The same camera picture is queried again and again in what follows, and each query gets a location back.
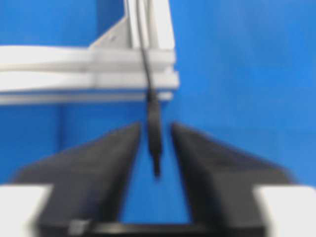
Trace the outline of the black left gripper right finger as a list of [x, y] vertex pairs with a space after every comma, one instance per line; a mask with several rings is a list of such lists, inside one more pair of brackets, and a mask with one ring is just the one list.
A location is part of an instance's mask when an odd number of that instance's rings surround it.
[[291, 185], [281, 166], [211, 138], [180, 123], [171, 136], [195, 224], [211, 237], [263, 237], [255, 201], [258, 185]]

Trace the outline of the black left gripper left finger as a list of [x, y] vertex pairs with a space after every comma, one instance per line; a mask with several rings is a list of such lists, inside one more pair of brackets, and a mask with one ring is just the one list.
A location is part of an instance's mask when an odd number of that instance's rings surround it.
[[70, 225], [84, 230], [119, 218], [141, 137], [136, 122], [20, 168], [13, 184], [51, 185], [36, 220], [41, 237], [66, 237]]

